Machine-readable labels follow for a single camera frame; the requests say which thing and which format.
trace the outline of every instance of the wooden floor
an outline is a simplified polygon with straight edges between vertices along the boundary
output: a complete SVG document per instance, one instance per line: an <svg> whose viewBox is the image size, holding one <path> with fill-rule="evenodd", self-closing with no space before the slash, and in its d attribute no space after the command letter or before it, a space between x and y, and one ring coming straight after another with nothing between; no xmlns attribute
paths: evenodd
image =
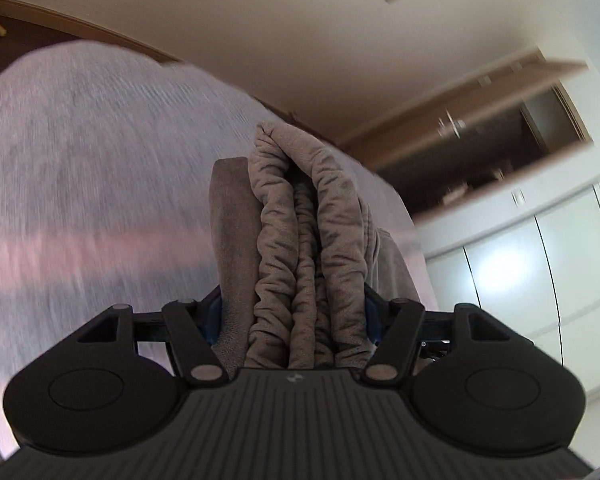
<svg viewBox="0 0 600 480"><path fill-rule="evenodd" d="M27 52L63 41L78 39L71 34L65 34L52 28L40 27L2 16L0 16L0 24L7 29L7 35L0 38L0 72Z"/></svg>

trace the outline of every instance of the ribbed black surface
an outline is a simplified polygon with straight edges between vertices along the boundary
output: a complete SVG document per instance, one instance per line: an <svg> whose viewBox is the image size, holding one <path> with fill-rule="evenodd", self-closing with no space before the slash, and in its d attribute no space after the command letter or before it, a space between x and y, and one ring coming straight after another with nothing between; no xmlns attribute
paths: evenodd
<svg viewBox="0 0 600 480"><path fill-rule="evenodd" d="M244 370L229 386L191 394L168 427L133 448L79 459L23 449L0 480L556 480L589 471L568 450L497 460L455 449L425 432L397 393L361 386L346 370Z"/></svg>

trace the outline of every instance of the open cabinet door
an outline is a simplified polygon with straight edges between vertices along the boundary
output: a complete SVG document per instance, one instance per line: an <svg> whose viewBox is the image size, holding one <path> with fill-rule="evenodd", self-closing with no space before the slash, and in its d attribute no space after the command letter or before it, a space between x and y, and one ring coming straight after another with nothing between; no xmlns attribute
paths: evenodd
<svg viewBox="0 0 600 480"><path fill-rule="evenodd" d="M383 132L354 139L344 150L373 171L475 126L548 90L568 75L587 69L584 62L541 61L512 70L477 89L438 102Z"/></svg>

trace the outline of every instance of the gray blanket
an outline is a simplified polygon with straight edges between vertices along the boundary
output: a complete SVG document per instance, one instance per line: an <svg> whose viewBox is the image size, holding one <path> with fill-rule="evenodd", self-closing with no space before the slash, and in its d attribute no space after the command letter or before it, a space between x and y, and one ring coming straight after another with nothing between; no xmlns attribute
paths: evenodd
<svg viewBox="0 0 600 480"><path fill-rule="evenodd" d="M0 76L0 398L17 370L107 306L158 310L216 286L213 164L246 156L257 124L275 119L196 67L95 43L40 50ZM398 195L334 156L433 306ZM166 362L164 349L143 352ZM1 403L0 448L14 449Z"/></svg>

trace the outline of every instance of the brown cloth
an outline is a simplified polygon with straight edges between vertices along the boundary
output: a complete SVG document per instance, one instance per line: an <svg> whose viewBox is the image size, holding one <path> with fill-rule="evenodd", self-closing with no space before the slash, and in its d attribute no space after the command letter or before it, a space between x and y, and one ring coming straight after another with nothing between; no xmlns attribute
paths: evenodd
<svg viewBox="0 0 600 480"><path fill-rule="evenodd" d="M242 362L363 367L374 350L364 283L418 299L398 247L332 148L302 130L261 124L248 176L243 158L217 161L209 197L224 305L214 351L230 374Z"/></svg>

